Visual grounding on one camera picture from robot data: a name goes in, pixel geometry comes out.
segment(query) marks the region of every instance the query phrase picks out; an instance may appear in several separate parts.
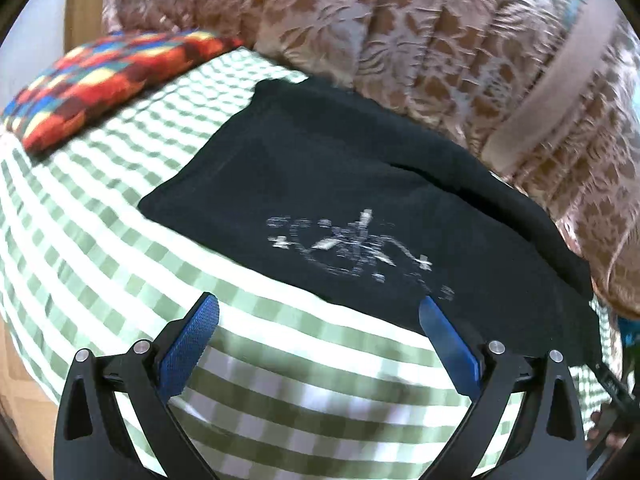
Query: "bed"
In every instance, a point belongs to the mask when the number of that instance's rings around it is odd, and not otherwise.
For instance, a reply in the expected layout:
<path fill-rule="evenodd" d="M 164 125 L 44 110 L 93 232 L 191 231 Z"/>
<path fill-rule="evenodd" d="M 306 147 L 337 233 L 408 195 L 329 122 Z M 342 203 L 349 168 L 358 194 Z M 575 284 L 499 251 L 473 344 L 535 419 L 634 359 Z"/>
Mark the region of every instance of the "bed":
<path fill-rule="evenodd" d="M 42 160 L 0 134 L 0 313 L 56 403 L 79 348 L 125 351 L 212 292 L 220 327 L 171 406 L 221 478 L 418 478 L 469 406 L 427 338 L 245 269 L 136 209 L 248 105 L 258 81 L 305 77 L 240 48 Z M 609 311 L 592 306 L 610 361 Z M 590 371 L 572 373 L 587 428 L 606 395 Z M 119 401 L 143 463 L 160 470 Z M 481 469 L 498 459 L 518 406 L 514 395 Z"/>

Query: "wall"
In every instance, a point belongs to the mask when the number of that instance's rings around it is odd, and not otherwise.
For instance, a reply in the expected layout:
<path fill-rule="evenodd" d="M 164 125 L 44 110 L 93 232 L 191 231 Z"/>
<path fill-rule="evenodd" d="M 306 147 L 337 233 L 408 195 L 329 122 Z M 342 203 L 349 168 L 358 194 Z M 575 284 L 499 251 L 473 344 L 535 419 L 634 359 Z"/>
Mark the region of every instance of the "wall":
<path fill-rule="evenodd" d="M 0 45 L 0 110 L 64 54 L 66 0 L 29 0 Z"/>

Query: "metal screw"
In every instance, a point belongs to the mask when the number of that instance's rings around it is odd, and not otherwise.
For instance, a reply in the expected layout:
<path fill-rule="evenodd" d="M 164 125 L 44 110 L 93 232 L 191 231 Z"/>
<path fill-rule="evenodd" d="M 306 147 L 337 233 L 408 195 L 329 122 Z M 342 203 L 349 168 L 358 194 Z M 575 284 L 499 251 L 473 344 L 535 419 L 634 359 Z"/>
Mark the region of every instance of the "metal screw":
<path fill-rule="evenodd" d="M 504 354 L 505 348 L 500 341 L 491 341 L 489 343 L 489 350 L 496 355 L 500 355 Z"/>
<path fill-rule="evenodd" d="M 133 345 L 133 351 L 136 354 L 144 354 L 151 348 L 151 343 L 146 339 L 141 339 L 135 345 Z"/>
<path fill-rule="evenodd" d="M 556 363 L 561 363 L 562 359 L 564 359 L 564 356 L 558 350 L 552 350 L 549 352 L 549 357 L 551 357 L 551 360 Z"/>
<path fill-rule="evenodd" d="M 76 352 L 76 361 L 79 361 L 79 362 L 86 361 L 88 357 L 89 357 L 89 351 L 86 348 L 83 348 L 81 350 L 78 350 L 78 352 Z"/>

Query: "brown floral fabric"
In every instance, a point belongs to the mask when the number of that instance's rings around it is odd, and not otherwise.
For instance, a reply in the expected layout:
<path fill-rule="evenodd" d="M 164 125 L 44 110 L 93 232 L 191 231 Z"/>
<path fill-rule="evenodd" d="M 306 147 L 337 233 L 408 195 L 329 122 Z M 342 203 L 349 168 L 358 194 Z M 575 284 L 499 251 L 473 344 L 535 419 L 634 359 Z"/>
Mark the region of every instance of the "brown floral fabric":
<path fill-rule="evenodd" d="M 481 158 L 571 34 L 583 0 L 105 0 L 108 31 L 204 27 L 326 75 Z M 561 124 L 504 174 L 640 317 L 638 38 L 622 19 Z"/>

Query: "folded black shirt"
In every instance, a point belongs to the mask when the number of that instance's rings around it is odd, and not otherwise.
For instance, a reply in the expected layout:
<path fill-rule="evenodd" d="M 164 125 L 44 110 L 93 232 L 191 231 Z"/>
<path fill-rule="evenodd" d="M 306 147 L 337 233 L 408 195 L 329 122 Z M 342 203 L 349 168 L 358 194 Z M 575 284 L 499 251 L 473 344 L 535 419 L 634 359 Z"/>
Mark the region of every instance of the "folded black shirt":
<path fill-rule="evenodd" d="M 454 143 L 317 78 L 258 83 L 138 207 L 250 269 L 415 332 L 429 295 L 513 351 L 556 348 L 571 365 L 600 356 L 588 265 L 542 209 Z"/>

